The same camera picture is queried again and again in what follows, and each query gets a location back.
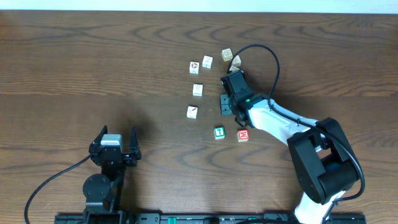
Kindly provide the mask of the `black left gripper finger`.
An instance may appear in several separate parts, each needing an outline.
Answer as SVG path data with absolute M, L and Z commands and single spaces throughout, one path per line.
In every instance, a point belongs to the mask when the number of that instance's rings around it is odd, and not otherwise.
M 129 150 L 130 153 L 135 154 L 135 155 L 139 155 L 139 144 L 136 138 L 136 129 L 133 126 L 131 129 L 131 138 L 130 138 L 130 142 L 129 142 Z
M 100 131 L 99 135 L 97 135 L 97 137 L 95 137 L 94 141 L 92 142 L 92 145 L 100 145 L 103 136 L 107 133 L 108 133 L 107 125 L 104 125 L 102 130 Z

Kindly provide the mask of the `red M wooden block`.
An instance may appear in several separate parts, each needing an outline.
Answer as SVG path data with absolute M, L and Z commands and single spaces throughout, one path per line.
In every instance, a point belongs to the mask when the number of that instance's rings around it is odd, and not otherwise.
M 239 142 L 246 142 L 249 140 L 249 132 L 247 129 L 240 129 L 237 132 L 237 139 Z

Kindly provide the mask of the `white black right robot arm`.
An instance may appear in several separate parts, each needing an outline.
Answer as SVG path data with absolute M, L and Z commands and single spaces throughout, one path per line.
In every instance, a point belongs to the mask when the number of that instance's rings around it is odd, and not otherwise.
M 221 104 L 241 126 L 263 130 L 288 146 L 303 190 L 293 212 L 297 223 L 358 223 L 357 217 L 332 215 L 344 194 L 364 180 L 358 160 L 337 120 L 299 116 L 279 106 L 269 95 L 254 94 L 244 73 L 221 78 L 226 93 Z

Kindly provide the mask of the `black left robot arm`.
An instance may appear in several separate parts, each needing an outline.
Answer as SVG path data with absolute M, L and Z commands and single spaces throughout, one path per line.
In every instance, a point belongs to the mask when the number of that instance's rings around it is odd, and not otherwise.
M 122 136 L 109 134 L 106 126 L 90 144 L 90 159 L 101 167 L 101 172 L 91 175 L 83 184 L 86 197 L 84 224 L 136 222 L 134 214 L 121 208 L 126 168 L 137 166 L 142 156 L 135 128 L 131 129 L 128 149 L 127 153 L 123 153 Z

